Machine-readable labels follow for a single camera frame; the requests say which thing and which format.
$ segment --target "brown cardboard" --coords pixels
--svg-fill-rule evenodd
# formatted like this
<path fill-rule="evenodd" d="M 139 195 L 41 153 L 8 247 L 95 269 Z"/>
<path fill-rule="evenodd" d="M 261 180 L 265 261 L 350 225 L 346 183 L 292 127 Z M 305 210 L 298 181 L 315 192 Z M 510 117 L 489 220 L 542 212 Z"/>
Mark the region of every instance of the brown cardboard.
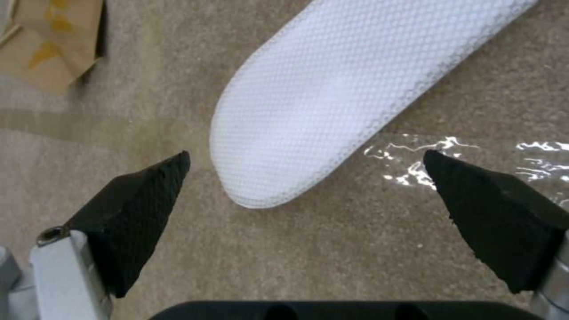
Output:
<path fill-rule="evenodd" d="M 102 0 L 13 0 L 0 72 L 59 93 L 96 61 Z"/>

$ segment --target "clear plastic wrap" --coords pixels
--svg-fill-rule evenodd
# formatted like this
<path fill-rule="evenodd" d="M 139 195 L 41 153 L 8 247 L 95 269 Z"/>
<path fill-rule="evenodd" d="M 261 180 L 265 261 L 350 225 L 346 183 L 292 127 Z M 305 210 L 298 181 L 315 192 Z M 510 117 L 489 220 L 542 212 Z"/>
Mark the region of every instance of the clear plastic wrap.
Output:
<path fill-rule="evenodd" d="M 500 141 L 457 137 L 379 134 L 363 148 L 388 182 L 436 190 L 422 158 L 436 149 L 486 169 L 511 173 L 569 209 L 569 143 Z"/>

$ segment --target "textured gripper pad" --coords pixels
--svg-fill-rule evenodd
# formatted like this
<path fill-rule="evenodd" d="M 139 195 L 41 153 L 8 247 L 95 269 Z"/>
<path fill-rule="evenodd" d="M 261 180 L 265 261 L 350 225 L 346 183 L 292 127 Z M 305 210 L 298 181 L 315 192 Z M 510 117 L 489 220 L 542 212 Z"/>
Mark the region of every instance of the textured gripper pad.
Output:
<path fill-rule="evenodd" d="M 116 177 L 67 222 L 87 234 L 102 281 L 117 298 L 124 297 L 152 256 L 189 165 L 184 151 Z"/>
<path fill-rule="evenodd" d="M 512 293 L 537 289 L 569 228 L 569 214 L 512 175 L 437 151 L 423 161 L 476 257 Z"/>
<path fill-rule="evenodd" d="M 221 97 L 211 155 L 228 195 L 308 190 L 537 0 L 315 0 Z"/>

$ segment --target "white foam insole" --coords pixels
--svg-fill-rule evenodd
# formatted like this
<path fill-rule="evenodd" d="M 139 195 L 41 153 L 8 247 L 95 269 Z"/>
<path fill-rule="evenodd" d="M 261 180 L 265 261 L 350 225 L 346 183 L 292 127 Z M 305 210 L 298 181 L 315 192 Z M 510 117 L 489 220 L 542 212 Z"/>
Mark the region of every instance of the white foam insole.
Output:
<path fill-rule="evenodd" d="M 218 103 L 228 195 L 268 208 L 339 166 L 537 0 L 316 0 L 255 52 Z"/>

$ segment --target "gray metal part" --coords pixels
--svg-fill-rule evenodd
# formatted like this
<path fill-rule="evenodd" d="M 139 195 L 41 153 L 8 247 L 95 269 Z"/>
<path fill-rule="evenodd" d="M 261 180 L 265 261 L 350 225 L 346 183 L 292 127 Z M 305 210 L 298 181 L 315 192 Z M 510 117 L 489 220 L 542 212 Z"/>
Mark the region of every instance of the gray metal part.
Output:
<path fill-rule="evenodd" d="M 530 308 L 545 320 L 569 319 L 569 231 Z"/>

